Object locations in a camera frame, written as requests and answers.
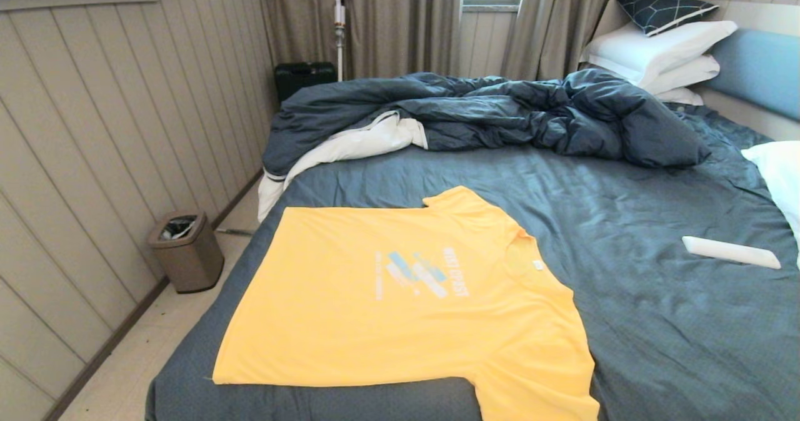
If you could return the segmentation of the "yellow printed t-shirt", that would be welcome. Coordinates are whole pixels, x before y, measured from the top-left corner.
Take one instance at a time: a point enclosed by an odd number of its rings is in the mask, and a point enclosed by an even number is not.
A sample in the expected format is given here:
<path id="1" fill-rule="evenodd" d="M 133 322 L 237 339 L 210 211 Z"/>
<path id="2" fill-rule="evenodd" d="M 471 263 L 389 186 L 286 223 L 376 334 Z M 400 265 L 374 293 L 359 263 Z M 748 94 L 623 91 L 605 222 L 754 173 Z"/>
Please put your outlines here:
<path id="1" fill-rule="evenodd" d="M 483 421 L 598 421 L 571 289 L 467 187 L 420 208 L 287 207 L 222 339 L 217 385 L 459 377 Z"/>

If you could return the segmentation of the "dark blue duvet white lining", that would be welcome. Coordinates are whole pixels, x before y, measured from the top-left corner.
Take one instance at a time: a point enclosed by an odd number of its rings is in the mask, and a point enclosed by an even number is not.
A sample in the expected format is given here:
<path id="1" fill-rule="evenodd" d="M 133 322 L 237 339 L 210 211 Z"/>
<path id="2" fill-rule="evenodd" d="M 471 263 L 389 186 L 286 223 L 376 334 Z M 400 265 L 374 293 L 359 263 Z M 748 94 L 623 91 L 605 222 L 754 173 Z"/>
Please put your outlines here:
<path id="1" fill-rule="evenodd" d="M 563 79 L 369 77 L 305 87 L 271 123 L 258 187 L 263 221 L 291 182 L 323 163 L 415 146 L 452 152 L 529 144 L 638 167 L 694 167 L 711 150 L 656 96 L 597 68 Z"/>

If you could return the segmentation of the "dark green hard case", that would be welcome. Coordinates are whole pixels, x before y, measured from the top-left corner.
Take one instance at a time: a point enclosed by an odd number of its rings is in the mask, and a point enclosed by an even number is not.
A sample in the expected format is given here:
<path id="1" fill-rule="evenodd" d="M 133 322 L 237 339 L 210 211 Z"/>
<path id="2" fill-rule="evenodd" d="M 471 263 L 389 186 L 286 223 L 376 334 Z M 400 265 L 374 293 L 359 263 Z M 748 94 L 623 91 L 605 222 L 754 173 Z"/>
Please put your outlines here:
<path id="1" fill-rule="evenodd" d="M 284 63 L 274 68 L 279 103 L 283 103 L 302 88 L 337 81 L 338 71 L 331 62 Z"/>

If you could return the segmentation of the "dark blue bed sheet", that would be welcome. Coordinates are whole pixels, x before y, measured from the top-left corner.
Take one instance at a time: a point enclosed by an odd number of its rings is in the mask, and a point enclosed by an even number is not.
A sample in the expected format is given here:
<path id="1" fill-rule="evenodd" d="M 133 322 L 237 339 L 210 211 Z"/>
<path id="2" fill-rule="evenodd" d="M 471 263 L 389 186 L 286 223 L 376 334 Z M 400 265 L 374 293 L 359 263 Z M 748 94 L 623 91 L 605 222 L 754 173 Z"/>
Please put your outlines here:
<path id="1" fill-rule="evenodd" d="M 742 150 L 768 138 L 705 107 L 672 109 L 711 149 L 648 169 L 529 146 L 408 147 L 291 182 L 216 301 L 149 385 L 146 421 L 480 421 L 464 379 L 377 387 L 218 387 L 223 333 L 285 207 L 420 207 L 463 185 L 532 236 L 574 291 L 596 362 L 598 421 L 800 421 L 798 246 Z M 693 255 L 683 236 L 772 251 L 780 269 Z"/>

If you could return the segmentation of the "beige curtain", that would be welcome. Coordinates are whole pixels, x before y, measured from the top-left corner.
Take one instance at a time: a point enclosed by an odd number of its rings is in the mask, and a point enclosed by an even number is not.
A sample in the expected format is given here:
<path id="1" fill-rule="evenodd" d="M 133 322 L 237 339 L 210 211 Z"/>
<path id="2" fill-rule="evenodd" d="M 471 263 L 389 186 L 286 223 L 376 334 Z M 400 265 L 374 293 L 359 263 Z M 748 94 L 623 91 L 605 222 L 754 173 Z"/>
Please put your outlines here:
<path id="1" fill-rule="evenodd" d="M 609 0 L 521 0 L 504 51 L 502 76 L 560 79 L 578 68 Z"/>
<path id="2" fill-rule="evenodd" d="M 458 73 L 462 0 L 344 0 L 346 79 Z M 334 0 L 262 0 L 277 64 L 336 62 Z"/>

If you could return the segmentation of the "white stick vacuum cleaner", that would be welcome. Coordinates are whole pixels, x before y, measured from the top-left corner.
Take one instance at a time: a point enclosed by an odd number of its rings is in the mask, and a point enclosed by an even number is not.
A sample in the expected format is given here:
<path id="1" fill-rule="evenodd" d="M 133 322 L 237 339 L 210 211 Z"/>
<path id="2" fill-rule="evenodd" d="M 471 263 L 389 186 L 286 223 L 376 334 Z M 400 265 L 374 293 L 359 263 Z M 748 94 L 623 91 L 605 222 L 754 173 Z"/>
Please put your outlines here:
<path id="1" fill-rule="evenodd" d="M 346 0 L 334 0 L 334 36 L 337 82 L 344 80 L 344 42 L 346 38 Z"/>

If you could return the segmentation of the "brown trash bin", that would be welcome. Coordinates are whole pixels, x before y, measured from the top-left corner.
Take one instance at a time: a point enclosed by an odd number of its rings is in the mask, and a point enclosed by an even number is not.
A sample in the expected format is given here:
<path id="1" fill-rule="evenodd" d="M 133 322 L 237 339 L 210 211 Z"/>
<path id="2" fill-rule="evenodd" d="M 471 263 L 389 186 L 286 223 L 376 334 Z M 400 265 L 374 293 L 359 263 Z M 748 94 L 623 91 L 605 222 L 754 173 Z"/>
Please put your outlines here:
<path id="1" fill-rule="evenodd" d="M 158 239 L 169 219 L 185 215 L 197 216 L 196 224 L 187 236 L 169 241 Z M 147 244 L 177 293 L 189 294 L 211 289 L 222 276 L 225 258 L 211 223 L 202 210 L 168 212 L 152 228 Z"/>

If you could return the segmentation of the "crumpled dark trash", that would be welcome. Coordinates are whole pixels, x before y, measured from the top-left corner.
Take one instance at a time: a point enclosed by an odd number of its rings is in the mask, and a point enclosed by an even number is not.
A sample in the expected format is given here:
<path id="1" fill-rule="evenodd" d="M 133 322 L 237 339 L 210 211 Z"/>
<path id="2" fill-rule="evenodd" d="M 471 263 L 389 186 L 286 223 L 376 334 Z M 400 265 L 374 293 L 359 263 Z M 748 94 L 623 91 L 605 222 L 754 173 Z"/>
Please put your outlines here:
<path id="1" fill-rule="evenodd" d="M 162 228 L 158 239 L 163 241 L 178 240 L 187 236 L 196 224 L 196 215 L 185 215 L 169 219 Z"/>

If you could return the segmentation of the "large white pillow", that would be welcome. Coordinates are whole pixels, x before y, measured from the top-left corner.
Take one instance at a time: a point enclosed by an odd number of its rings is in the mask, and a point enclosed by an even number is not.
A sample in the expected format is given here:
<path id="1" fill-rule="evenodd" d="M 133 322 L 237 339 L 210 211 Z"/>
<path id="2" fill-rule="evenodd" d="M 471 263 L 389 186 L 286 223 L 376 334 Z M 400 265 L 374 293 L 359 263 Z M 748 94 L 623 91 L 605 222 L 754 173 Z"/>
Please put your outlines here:
<path id="1" fill-rule="evenodd" d="M 733 21 L 691 22 L 647 37 L 634 23 L 595 37 L 582 52 L 581 63 L 599 66 L 634 85 L 674 69 L 737 31 Z"/>

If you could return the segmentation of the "dark geometric patterned cushion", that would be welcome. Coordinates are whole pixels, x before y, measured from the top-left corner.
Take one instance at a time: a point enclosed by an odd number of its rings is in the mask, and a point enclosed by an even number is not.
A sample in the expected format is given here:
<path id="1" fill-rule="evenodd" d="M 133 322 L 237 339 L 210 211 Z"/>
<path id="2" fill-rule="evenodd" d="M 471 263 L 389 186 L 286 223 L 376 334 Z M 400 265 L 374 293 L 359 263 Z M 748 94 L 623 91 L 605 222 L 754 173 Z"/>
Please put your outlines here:
<path id="1" fill-rule="evenodd" d="M 717 11 L 718 5 L 701 0 L 616 0 L 647 37 L 662 34 Z"/>

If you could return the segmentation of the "white flat oblong object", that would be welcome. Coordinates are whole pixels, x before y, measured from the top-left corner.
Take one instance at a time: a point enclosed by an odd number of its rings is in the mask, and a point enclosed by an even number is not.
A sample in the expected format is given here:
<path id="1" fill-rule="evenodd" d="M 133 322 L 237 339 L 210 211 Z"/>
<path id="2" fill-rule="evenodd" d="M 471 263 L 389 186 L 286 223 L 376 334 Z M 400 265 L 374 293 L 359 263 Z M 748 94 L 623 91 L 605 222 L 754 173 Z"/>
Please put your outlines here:
<path id="1" fill-rule="evenodd" d="M 769 269 L 780 269 L 782 267 L 777 256 L 766 249 L 729 244 L 728 242 L 694 236 L 683 236 L 682 243 L 686 250 L 693 255 L 739 262 L 740 264 L 760 265 Z"/>

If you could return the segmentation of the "blue padded headboard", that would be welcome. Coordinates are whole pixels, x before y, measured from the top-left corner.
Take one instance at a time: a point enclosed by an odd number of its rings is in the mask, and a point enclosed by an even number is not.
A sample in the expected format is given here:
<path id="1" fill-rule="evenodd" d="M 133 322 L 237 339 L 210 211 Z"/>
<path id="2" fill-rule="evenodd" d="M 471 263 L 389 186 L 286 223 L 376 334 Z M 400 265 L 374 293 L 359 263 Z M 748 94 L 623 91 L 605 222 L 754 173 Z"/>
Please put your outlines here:
<path id="1" fill-rule="evenodd" d="M 800 37 L 738 30 L 709 53 L 720 71 L 706 86 L 800 122 Z"/>

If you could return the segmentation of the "beige headboard frame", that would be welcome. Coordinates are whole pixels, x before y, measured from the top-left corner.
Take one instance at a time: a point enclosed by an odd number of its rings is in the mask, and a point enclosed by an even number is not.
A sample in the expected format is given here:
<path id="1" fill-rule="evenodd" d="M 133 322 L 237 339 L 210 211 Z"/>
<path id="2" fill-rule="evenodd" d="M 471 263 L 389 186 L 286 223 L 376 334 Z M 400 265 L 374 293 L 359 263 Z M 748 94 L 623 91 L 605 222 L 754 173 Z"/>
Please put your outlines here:
<path id="1" fill-rule="evenodd" d="M 800 6 L 763 2 L 717 0 L 714 21 L 728 19 L 740 28 L 800 37 Z M 608 0 L 592 36 L 604 35 L 629 22 L 616 0 Z M 715 91 L 705 84 L 691 86 L 706 105 L 731 121 L 749 127 L 777 141 L 800 141 L 800 121 L 760 107 L 740 97 Z"/>

